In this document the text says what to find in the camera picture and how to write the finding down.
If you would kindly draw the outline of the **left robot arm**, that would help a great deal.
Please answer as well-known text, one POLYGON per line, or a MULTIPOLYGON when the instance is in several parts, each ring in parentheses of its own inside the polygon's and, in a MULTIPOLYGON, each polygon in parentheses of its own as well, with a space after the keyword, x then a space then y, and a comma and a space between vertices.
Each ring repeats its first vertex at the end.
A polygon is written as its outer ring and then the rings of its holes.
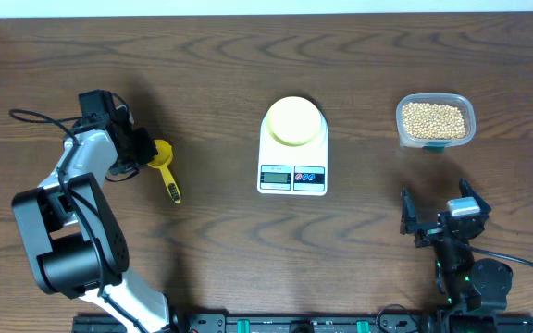
POLYGON ((107 174, 128 174, 156 154, 126 105, 85 111, 65 130, 64 152, 12 212, 37 286, 104 309, 129 332, 178 325, 166 295, 130 268, 124 234, 103 194, 107 174))

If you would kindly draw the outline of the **yellow measuring scoop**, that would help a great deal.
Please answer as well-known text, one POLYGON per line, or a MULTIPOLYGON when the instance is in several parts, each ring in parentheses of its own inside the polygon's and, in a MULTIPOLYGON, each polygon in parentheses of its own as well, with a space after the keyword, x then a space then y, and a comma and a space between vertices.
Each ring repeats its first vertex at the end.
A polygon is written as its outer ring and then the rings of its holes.
POLYGON ((153 157, 152 161, 148 163, 148 166, 160 172, 169 197, 175 204, 180 204, 180 188, 169 169, 169 165, 174 157, 173 148, 167 141, 164 140, 156 139, 154 140, 154 144, 157 154, 153 157))

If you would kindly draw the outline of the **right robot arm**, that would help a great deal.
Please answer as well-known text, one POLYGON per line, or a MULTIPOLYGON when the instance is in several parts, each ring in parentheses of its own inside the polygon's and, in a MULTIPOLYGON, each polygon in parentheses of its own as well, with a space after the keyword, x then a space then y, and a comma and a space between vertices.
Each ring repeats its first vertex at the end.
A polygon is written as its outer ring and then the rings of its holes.
POLYGON ((469 241, 485 230, 491 207, 459 180, 461 196, 447 202, 434 222, 418 221, 408 190, 402 190, 400 233, 412 234, 417 248, 432 247, 438 290, 449 304, 419 325, 423 332, 496 332, 497 314, 507 307, 513 284, 510 266, 494 259, 474 258, 469 241))

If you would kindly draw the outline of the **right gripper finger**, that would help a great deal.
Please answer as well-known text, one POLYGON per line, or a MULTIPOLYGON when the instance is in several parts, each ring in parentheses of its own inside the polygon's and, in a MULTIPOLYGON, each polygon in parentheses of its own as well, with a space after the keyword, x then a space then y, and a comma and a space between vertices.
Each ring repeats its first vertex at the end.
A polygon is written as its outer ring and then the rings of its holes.
POLYGON ((459 180, 459 190, 463 198, 471 197, 476 201, 481 214, 489 214, 491 212, 491 207, 473 190, 466 179, 459 180))
POLYGON ((415 227, 418 225, 418 218, 414 207, 413 200, 409 191, 403 188, 401 192, 402 198, 402 217, 400 224, 401 234, 415 233, 415 227))

